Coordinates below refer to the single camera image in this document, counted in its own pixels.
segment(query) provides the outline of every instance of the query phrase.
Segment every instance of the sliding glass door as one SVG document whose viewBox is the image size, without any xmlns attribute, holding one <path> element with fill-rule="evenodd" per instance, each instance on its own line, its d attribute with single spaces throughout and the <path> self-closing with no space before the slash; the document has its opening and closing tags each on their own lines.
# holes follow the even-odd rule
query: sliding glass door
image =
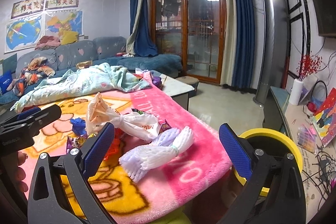
<svg viewBox="0 0 336 224">
<path fill-rule="evenodd" d="M 182 0 L 155 0 L 155 42 L 160 53 L 182 57 Z"/>
<path fill-rule="evenodd" d="M 224 15 L 223 0 L 152 0 L 152 38 L 160 53 L 182 57 L 187 75 L 219 83 Z"/>
<path fill-rule="evenodd" d="M 220 17 L 219 0 L 188 0 L 188 74 L 217 79 Z"/>
</svg>

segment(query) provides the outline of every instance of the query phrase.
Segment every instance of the yellow ring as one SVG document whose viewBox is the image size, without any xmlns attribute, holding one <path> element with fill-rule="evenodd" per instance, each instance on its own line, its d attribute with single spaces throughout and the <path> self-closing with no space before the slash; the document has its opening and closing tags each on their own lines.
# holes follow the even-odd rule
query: yellow ring
<svg viewBox="0 0 336 224">
<path fill-rule="evenodd" d="M 302 160 L 302 155 L 300 153 L 300 150 L 297 148 L 296 144 L 290 138 L 288 138 L 285 134 L 280 133 L 273 129 L 269 129 L 269 128 L 255 128 L 255 129 L 250 129 L 244 132 L 239 137 L 248 139 L 248 138 L 256 137 L 256 136 L 271 137 L 271 138 L 274 138 L 282 142 L 284 145 L 286 145 L 288 149 L 290 150 L 290 152 L 294 155 L 297 165 L 299 167 L 300 173 L 302 172 L 303 160 Z M 234 169 L 234 174 L 242 185 L 246 183 L 246 179 L 239 176 L 235 169 Z M 267 196 L 268 191 L 269 191 L 269 188 L 263 187 L 260 192 L 260 195 Z"/>
</svg>

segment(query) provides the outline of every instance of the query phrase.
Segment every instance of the wooden stool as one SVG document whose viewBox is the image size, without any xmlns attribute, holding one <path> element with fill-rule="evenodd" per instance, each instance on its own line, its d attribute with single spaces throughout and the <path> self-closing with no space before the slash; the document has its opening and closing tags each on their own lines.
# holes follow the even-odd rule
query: wooden stool
<svg viewBox="0 0 336 224">
<path fill-rule="evenodd" d="M 191 77 L 191 76 L 183 76 L 183 77 L 176 78 L 176 80 L 179 80 L 185 84 L 191 85 L 195 90 L 189 92 L 189 97 L 196 96 L 198 83 L 200 82 L 197 78 Z"/>
</svg>

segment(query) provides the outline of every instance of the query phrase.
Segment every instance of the blue curtain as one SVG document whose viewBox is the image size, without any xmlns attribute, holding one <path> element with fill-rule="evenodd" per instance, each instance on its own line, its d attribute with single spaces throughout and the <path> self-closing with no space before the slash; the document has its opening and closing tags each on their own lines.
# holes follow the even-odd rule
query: blue curtain
<svg viewBox="0 0 336 224">
<path fill-rule="evenodd" d="M 236 0 L 237 45 L 232 86 L 240 89 L 251 85 L 254 61 L 254 10 L 252 0 Z"/>
<path fill-rule="evenodd" d="M 130 34 L 133 32 L 135 17 L 137 15 L 138 0 L 130 0 L 131 10 L 131 26 Z M 149 36 L 148 30 L 148 3 L 147 0 L 142 1 L 138 32 L 135 37 L 134 51 L 137 56 L 149 57 L 158 55 L 158 50 Z"/>
</svg>

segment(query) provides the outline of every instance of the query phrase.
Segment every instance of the red artificial flower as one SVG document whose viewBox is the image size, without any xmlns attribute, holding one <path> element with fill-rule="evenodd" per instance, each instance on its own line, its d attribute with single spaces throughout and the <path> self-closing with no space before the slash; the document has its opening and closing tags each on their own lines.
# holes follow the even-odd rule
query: red artificial flower
<svg viewBox="0 0 336 224">
<path fill-rule="evenodd" d="M 299 79 L 302 81 L 308 75 L 317 73 L 321 67 L 322 58 L 319 56 L 310 56 L 306 54 L 302 57 L 301 61 L 299 62 L 299 67 L 297 68 L 297 72 L 299 74 Z"/>
</svg>

